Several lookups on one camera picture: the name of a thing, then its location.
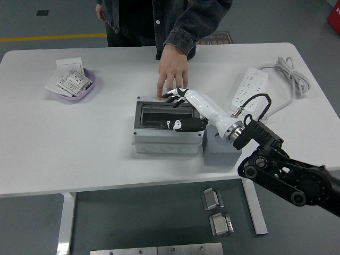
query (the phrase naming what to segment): robot finger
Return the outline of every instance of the robot finger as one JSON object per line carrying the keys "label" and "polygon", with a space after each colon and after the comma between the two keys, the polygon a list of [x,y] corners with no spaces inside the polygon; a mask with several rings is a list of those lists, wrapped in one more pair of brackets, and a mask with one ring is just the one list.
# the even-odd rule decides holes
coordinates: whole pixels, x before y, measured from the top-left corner
{"label": "robot finger", "polygon": [[174,108],[176,108],[176,107],[179,107],[179,105],[181,104],[181,103],[184,103],[186,100],[185,100],[185,98],[184,97],[181,97],[175,104],[174,104]]}
{"label": "robot finger", "polygon": [[168,98],[169,96],[175,96],[178,95],[177,89],[173,89],[162,95],[162,98]]}
{"label": "robot finger", "polygon": [[172,103],[173,101],[180,99],[180,96],[171,96],[168,100],[166,100],[167,103]]}

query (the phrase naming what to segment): electrical box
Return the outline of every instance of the electrical box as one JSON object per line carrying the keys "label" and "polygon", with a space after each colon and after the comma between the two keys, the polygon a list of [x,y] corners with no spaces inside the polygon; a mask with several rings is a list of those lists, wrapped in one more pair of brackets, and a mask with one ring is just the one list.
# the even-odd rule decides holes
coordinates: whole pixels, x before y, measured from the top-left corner
{"label": "electrical box", "polygon": [[176,132],[164,129],[159,121],[176,121],[199,117],[189,103],[173,108],[174,103],[152,97],[138,97],[132,145],[138,153],[197,154],[202,147],[204,131]]}

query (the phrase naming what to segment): white table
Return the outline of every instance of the white table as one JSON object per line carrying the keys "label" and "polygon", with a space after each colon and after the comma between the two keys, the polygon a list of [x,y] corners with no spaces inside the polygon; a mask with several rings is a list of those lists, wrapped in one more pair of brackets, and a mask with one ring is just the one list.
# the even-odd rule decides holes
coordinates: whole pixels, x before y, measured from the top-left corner
{"label": "white table", "polygon": [[[257,147],[253,141],[235,166],[226,167],[205,166],[202,152],[134,152],[135,102],[137,96],[155,96],[155,53],[154,47],[7,53],[0,64],[0,197],[66,193],[73,199],[78,191],[239,178],[239,163]],[[228,107],[246,69],[275,63],[279,56],[292,57],[312,86],[267,126],[285,140],[291,158],[340,169],[340,120],[293,45],[200,46],[190,60],[189,86],[232,113]],[[97,77],[93,91],[78,102],[45,89],[56,60],[72,57],[81,57]],[[276,70],[266,71],[264,92],[275,107],[290,98],[291,87]]]}

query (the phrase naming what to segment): jacket sleeve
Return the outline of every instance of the jacket sleeve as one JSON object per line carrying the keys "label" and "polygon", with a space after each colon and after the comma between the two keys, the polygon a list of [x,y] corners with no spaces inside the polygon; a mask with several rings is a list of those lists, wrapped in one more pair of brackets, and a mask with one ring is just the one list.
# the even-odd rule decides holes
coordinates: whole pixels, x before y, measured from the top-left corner
{"label": "jacket sleeve", "polygon": [[215,32],[233,0],[189,0],[187,9],[174,24],[165,44],[182,49],[186,55],[196,42]]}

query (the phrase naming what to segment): power strip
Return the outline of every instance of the power strip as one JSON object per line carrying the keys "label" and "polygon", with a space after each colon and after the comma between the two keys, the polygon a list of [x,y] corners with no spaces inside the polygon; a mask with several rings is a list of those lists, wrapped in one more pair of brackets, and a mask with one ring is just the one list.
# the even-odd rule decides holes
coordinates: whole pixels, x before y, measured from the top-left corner
{"label": "power strip", "polygon": [[[230,104],[230,109],[235,111],[244,104],[250,97],[262,93],[268,79],[268,73],[248,68]],[[259,103],[259,97],[251,100],[244,108],[242,114],[252,114]]]}

